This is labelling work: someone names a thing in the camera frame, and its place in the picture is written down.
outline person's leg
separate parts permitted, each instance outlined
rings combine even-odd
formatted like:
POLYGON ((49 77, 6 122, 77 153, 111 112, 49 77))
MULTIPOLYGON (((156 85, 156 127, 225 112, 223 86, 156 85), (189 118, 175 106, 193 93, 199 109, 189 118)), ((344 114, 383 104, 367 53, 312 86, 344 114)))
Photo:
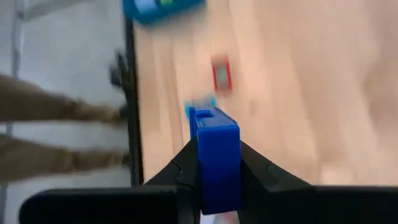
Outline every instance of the person's leg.
POLYGON ((89 105, 0 75, 0 122, 75 120, 115 123, 120 119, 120 112, 116 108, 89 105))
POLYGON ((0 184, 43 175, 71 174, 122 166, 127 153, 79 151, 46 146, 0 134, 0 184))

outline wooden surface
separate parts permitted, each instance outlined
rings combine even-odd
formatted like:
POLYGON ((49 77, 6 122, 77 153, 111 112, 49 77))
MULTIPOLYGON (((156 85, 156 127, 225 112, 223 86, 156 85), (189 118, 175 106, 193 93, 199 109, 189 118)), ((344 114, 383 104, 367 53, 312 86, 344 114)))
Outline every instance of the wooden surface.
POLYGON ((314 184, 398 184, 398 1, 209 0, 136 26, 146 180, 189 140, 183 102, 212 93, 241 139, 314 184))

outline gray floor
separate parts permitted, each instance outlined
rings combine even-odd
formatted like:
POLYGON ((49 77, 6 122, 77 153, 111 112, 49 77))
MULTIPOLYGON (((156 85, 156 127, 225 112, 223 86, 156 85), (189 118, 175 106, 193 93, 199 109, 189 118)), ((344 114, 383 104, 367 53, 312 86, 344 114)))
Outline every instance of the gray floor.
MULTIPOLYGON (((12 1, 0 1, 0 72, 5 73, 9 73, 11 62, 12 1)), ((19 78, 92 103, 119 106, 124 98, 108 83, 108 64, 114 49, 124 46, 122 25, 119 1, 107 0, 89 0, 29 22, 25 25, 19 78)), ((14 135, 70 147, 127 150, 126 129, 99 124, 32 123, 15 124, 14 135)), ((7 189, 5 223, 17 223, 21 203, 43 189, 127 187, 129 183, 127 169, 114 169, 11 184, 7 189)))

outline blue block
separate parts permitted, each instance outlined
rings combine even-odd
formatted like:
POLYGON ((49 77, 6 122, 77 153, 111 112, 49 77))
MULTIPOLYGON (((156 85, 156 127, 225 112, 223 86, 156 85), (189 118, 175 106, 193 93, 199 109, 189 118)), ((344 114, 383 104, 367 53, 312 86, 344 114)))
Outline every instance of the blue block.
POLYGON ((129 20, 135 19, 141 24, 149 25, 204 4, 205 0, 124 0, 123 3, 124 14, 129 20))
POLYGON ((241 203, 239 126, 216 107, 191 107, 189 112, 191 138, 198 139, 202 213, 238 210, 241 203))
POLYGON ((213 107, 217 106, 216 97, 214 95, 204 97, 200 100, 192 100, 184 103, 185 114, 189 119, 189 107, 213 107))

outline red object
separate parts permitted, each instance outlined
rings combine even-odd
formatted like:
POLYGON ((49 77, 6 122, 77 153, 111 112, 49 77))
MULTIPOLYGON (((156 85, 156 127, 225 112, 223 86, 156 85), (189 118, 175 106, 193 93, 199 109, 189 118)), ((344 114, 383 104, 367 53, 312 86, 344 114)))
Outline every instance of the red object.
POLYGON ((228 57, 213 59, 213 79, 216 91, 231 90, 231 68, 229 67, 228 57))

